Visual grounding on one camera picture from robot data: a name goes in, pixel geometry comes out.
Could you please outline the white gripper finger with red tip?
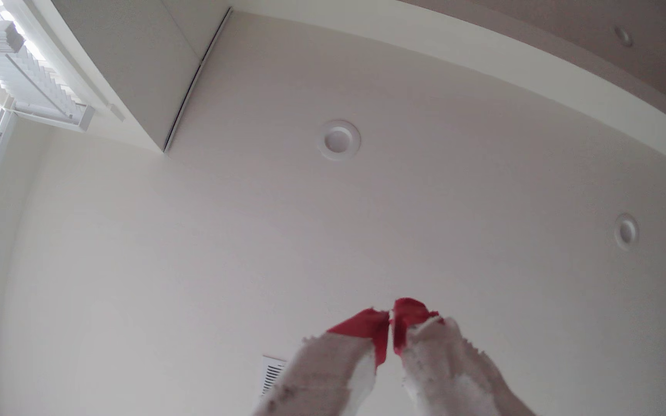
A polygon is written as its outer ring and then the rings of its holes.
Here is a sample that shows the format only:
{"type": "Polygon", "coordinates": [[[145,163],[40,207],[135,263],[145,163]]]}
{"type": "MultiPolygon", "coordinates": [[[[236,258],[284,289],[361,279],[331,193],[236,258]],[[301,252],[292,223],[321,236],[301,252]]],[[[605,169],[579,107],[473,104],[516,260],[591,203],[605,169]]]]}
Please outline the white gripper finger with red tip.
{"type": "Polygon", "coordinates": [[[364,309],[304,339],[253,415],[356,415],[386,359],[389,311],[364,309]]]}
{"type": "Polygon", "coordinates": [[[418,415],[535,415],[457,322],[413,298],[393,305],[394,352],[418,415]]]}

